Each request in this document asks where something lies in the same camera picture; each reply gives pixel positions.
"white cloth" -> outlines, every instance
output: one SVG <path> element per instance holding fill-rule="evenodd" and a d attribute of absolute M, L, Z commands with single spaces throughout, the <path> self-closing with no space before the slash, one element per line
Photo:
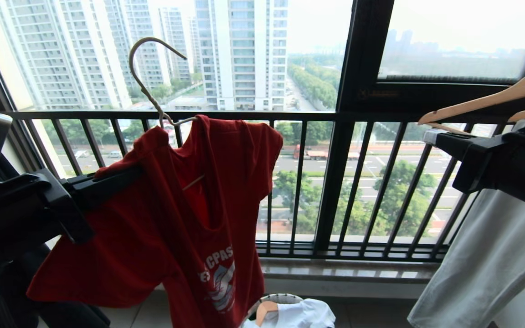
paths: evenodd
<path fill-rule="evenodd" d="M 525 203 L 483 190 L 412 308 L 416 328 L 486 328 L 525 287 Z"/>
<path fill-rule="evenodd" d="M 279 311 L 268 312 L 262 328 L 333 328 L 335 315 L 329 305 L 317 299 L 304 299 L 296 304 L 277 304 Z M 258 328 L 246 320 L 241 328 Z"/>

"laundry basket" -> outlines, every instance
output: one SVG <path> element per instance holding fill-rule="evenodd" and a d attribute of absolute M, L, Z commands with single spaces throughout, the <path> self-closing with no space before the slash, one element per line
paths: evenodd
<path fill-rule="evenodd" d="M 303 299 L 301 297 L 298 297 L 297 295 L 293 295 L 291 293 L 271 293 L 267 296 L 261 297 L 252 307 L 250 307 L 250 310 L 248 310 L 248 314 L 246 314 L 246 319 L 248 320 L 252 315 L 257 313 L 258 305 L 260 303 L 263 303 L 265 301 L 271 301 L 275 302 L 277 304 L 297 304 Z"/>

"red t-shirt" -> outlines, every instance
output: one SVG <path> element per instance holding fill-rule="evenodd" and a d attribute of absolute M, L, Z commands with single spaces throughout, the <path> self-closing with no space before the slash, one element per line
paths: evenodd
<path fill-rule="evenodd" d="M 90 242 L 61 237 L 27 295 L 131 307 L 163 283 L 175 327 L 239 326 L 264 292 L 255 247 L 258 205 L 273 186 L 282 146 L 266 124 L 201 115 L 179 149 L 169 146 L 163 129 L 147 131 L 123 160 L 96 176 L 134 164 L 144 174 L 86 214 L 96 232 Z"/>

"hanger hook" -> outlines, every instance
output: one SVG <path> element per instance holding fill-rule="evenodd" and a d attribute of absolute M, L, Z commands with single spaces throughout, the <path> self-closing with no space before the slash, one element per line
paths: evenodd
<path fill-rule="evenodd" d="M 140 39 L 139 41 L 135 42 L 135 44 L 131 47 L 131 50 L 129 52 L 129 69 L 131 70 L 131 74 L 133 75 L 133 79 L 135 79 L 135 81 L 137 81 L 137 83 L 141 87 L 141 92 L 144 95 L 147 96 L 149 101 L 153 104 L 153 106 L 155 106 L 155 109 L 159 113 L 159 125 L 161 126 L 161 128 L 163 128 L 163 118 L 164 117 L 167 119 L 167 121 L 169 121 L 169 124 L 175 125 L 175 123 L 173 122 L 173 120 L 171 120 L 169 115 L 167 115 L 165 112 L 163 112 L 163 110 L 161 109 L 161 106 L 159 106 L 157 100 L 155 100 L 153 98 L 153 96 L 151 96 L 150 92 L 147 90 L 145 85 L 143 85 L 143 82 L 141 82 L 141 80 L 137 76 L 137 73 L 135 73 L 135 67 L 133 65 L 133 58 L 135 56 L 135 52 L 137 51 L 137 49 L 142 44 L 144 44 L 146 42 L 157 42 L 159 44 L 164 45 L 166 48 L 168 48 L 169 50 L 173 51 L 174 54 L 177 54 L 177 56 L 180 56 L 184 60 L 187 60 L 188 58 L 186 56 L 184 56 L 183 54 L 181 54 L 181 52 L 177 51 L 175 48 L 170 46 L 169 44 L 165 43 L 165 41 L 160 40 L 160 39 L 158 39 L 156 37 L 144 37 L 144 38 Z"/>

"printed graphic on t-shirt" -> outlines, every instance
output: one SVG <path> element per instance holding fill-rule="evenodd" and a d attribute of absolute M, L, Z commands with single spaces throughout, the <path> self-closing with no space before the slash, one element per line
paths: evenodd
<path fill-rule="evenodd" d="M 204 271 L 198 273 L 200 280 L 208 289 L 210 301 L 220 313 L 226 313 L 234 305 L 233 282 L 235 266 L 232 255 L 231 246 L 215 251 L 204 261 Z"/>

